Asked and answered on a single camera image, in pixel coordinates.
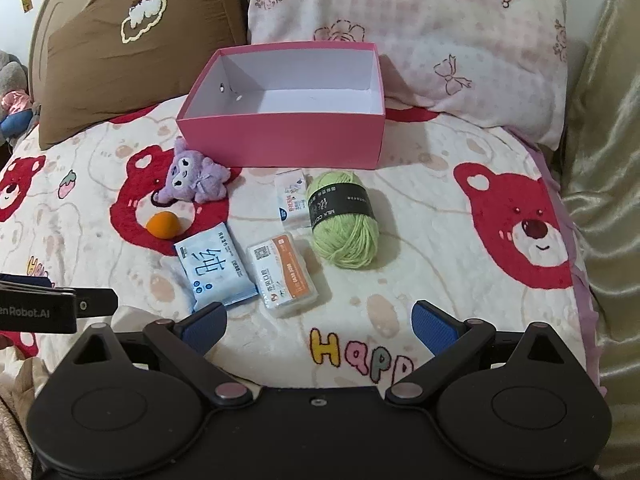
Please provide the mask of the blue wet wipes pack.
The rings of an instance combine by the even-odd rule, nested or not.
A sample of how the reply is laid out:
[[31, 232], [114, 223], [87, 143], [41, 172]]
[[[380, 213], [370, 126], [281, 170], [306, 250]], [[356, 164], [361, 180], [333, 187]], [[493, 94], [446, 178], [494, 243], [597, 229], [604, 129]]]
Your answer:
[[192, 288], [194, 312], [215, 302], [229, 307], [257, 295], [224, 222], [185, 238], [175, 250]]

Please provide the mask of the orange ball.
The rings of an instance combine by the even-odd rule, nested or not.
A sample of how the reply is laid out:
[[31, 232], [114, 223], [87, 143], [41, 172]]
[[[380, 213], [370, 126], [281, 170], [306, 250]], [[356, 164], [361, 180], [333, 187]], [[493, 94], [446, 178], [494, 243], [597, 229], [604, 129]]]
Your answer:
[[173, 240], [182, 232], [179, 218], [171, 211], [154, 214], [146, 222], [145, 229], [158, 240]]

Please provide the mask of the orange white mask pack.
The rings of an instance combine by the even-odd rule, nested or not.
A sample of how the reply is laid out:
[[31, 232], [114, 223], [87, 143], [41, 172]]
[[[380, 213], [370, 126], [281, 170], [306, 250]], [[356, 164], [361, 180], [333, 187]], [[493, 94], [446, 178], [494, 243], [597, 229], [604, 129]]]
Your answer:
[[263, 240], [246, 250], [267, 312], [284, 318], [313, 304], [318, 292], [290, 233]]

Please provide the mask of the purple plush toy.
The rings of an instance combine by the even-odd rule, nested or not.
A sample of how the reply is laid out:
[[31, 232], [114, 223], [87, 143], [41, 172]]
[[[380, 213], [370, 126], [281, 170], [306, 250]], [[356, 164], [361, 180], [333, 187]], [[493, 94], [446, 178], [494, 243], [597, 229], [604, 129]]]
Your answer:
[[165, 185], [152, 194], [157, 207], [169, 207], [175, 202], [205, 204], [227, 197], [227, 182], [231, 171], [201, 152], [191, 150], [182, 136], [174, 145]]

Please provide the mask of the small white tissue pack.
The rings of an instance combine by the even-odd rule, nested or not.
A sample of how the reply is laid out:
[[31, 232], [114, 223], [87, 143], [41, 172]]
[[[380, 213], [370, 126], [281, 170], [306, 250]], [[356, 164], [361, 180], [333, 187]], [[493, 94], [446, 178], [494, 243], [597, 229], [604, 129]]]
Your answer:
[[278, 213], [285, 231], [310, 227], [307, 181], [301, 169], [280, 172], [274, 178]]

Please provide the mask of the red bear print blanket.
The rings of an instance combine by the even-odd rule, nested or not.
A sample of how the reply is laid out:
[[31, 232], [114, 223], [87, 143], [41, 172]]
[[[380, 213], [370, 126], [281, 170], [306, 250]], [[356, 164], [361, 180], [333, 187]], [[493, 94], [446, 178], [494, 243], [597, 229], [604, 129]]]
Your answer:
[[[42, 150], [37, 133], [1, 167], [1, 269], [56, 286], [113, 289], [118, 332], [178, 320], [194, 295], [174, 246], [146, 229], [178, 136], [180, 99]], [[367, 268], [338, 268], [293, 232], [318, 296], [285, 316], [234, 306], [210, 352], [265, 386], [386, 388], [427, 361], [415, 302], [500, 330], [550, 324], [597, 369], [596, 314], [570, 218], [541, 154], [513, 133], [390, 110], [380, 166], [363, 171], [378, 220]]]

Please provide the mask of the green yarn ball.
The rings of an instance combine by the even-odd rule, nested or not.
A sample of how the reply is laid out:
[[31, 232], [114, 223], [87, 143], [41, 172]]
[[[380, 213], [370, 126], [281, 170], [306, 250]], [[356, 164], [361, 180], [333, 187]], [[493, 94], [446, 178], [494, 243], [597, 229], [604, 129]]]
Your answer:
[[312, 246], [332, 266], [358, 270], [378, 254], [380, 229], [367, 189], [352, 171], [318, 174], [307, 188]]

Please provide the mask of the grey plush toy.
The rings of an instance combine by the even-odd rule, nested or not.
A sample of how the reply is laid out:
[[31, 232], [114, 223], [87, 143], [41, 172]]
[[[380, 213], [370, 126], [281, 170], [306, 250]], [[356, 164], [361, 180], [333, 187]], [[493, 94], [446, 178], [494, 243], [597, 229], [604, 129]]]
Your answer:
[[28, 92], [25, 66], [13, 54], [0, 52], [1, 143], [22, 136], [34, 121], [34, 101]]

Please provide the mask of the brown pillow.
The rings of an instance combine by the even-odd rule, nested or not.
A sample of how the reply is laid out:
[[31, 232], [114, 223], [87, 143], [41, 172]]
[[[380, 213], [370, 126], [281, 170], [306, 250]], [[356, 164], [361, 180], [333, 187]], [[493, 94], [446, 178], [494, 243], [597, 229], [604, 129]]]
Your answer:
[[96, 0], [54, 32], [40, 96], [47, 150], [188, 93], [219, 48], [246, 41], [246, 0]]

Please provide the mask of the pink cardboard box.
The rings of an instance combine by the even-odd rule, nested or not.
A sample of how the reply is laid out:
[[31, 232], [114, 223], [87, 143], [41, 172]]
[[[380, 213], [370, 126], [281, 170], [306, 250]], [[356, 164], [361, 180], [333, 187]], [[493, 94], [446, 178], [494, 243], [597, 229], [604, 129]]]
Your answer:
[[367, 42], [218, 50], [177, 115], [190, 148], [227, 167], [373, 169], [385, 100]]

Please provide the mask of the pink floral pillow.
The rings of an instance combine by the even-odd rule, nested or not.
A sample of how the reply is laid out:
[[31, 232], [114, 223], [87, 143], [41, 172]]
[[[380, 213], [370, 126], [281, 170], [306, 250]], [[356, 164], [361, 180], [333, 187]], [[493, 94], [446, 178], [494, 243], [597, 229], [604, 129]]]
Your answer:
[[248, 36], [370, 42], [386, 96], [556, 148], [567, 0], [248, 0]]

